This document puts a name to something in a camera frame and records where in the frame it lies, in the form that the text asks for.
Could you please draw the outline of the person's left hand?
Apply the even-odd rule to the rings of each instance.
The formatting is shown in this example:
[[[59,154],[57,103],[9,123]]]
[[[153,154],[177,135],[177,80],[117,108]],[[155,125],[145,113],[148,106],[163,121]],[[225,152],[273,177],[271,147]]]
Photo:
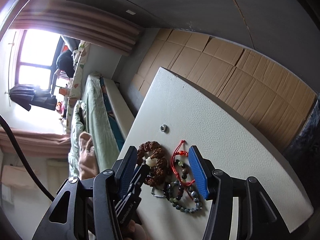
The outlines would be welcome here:
[[[137,224],[135,221],[130,220],[127,225],[125,238],[129,240],[147,240],[149,239],[146,232],[141,225]]]

